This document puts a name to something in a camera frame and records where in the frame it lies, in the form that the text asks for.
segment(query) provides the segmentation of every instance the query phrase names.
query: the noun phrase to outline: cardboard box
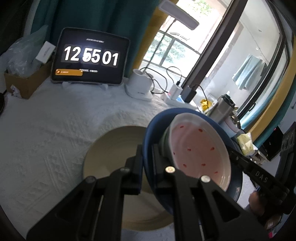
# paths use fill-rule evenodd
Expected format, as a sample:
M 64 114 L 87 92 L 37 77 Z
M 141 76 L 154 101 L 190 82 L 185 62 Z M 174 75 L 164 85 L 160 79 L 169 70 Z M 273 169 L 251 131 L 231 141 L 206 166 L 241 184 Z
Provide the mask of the cardboard box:
M 27 78 L 22 78 L 14 74 L 4 73 L 6 89 L 13 93 L 10 88 L 14 85 L 20 91 L 22 98 L 29 99 L 34 91 L 43 83 L 43 81 L 50 75 L 52 61 L 48 61 L 42 65 L 39 70 Z

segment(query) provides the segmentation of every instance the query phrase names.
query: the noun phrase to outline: electronic device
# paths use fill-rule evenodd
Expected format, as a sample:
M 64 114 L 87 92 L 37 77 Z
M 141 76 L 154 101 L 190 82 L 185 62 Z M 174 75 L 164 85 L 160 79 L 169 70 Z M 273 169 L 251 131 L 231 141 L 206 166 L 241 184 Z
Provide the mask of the electronic device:
M 194 101 L 191 101 L 190 103 L 185 103 L 181 95 L 177 97 L 177 99 L 171 99 L 171 97 L 168 95 L 168 93 L 163 93 L 161 95 L 161 99 L 168 105 L 172 105 L 175 107 L 183 107 L 183 108 L 189 108 L 192 110 L 198 110 L 197 105 L 194 103 Z
M 150 88 L 153 84 L 152 74 L 134 69 L 127 83 L 125 90 L 128 96 L 136 99 L 151 101 L 153 98 Z
M 277 126 L 271 135 L 266 139 L 266 141 L 262 144 L 259 150 L 263 153 L 263 155 L 267 158 L 267 160 L 271 161 L 275 158 L 278 153 L 281 151 L 281 140 L 284 134 L 281 129 Z
M 183 89 L 179 85 L 176 85 L 174 83 L 170 91 L 168 92 L 168 96 L 171 98 L 171 100 L 176 100 L 181 94 L 182 90 Z
M 181 93 L 181 98 L 185 103 L 190 103 L 195 95 L 196 91 L 194 91 L 190 86 L 186 86 Z
M 52 64 L 52 81 L 120 85 L 129 42 L 100 31 L 64 28 Z

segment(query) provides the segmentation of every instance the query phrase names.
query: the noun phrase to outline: metal screw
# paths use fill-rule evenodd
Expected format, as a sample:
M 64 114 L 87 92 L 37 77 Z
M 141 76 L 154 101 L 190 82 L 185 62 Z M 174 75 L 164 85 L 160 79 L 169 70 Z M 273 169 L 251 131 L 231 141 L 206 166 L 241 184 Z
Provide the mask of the metal screw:
M 211 180 L 211 178 L 210 178 L 209 176 L 207 176 L 207 175 L 203 175 L 200 179 L 201 179 L 202 182 L 204 182 L 204 183 L 208 183 L 208 182 L 210 182 L 210 180 Z
M 85 181 L 86 181 L 87 183 L 93 183 L 93 182 L 96 181 L 96 179 L 95 179 L 95 177 L 93 177 L 93 176 L 89 176 L 89 177 L 87 177 L 87 178 L 85 179 Z
M 129 173 L 131 170 L 128 167 L 122 167 L 122 168 L 120 168 L 120 171 Z
M 166 168 L 165 168 L 165 171 L 166 171 L 167 173 L 174 173 L 174 172 L 176 171 L 176 169 L 175 169 L 174 167 L 166 167 Z

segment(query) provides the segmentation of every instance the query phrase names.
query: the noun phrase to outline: orange button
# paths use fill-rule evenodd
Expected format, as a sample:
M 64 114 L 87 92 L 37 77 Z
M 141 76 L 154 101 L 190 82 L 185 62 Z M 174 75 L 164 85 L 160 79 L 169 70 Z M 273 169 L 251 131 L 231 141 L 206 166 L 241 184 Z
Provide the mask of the orange button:
M 57 69 L 56 75 L 82 76 L 83 71 L 79 69 Z

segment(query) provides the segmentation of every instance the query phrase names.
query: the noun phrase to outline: charger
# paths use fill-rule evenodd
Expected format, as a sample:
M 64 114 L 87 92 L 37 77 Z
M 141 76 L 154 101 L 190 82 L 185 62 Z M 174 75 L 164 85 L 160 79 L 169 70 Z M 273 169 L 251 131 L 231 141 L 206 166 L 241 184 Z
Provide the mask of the charger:
M 183 89 L 180 86 L 173 84 L 170 91 L 168 92 L 168 96 L 170 97 L 171 100 L 176 100 L 179 97 L 182 90 Z
M 195 95 L 196 91 L 194 91 L 190 86 L 186 86 L 181 93 L 181 98 L 185 103 L 190 103 Z

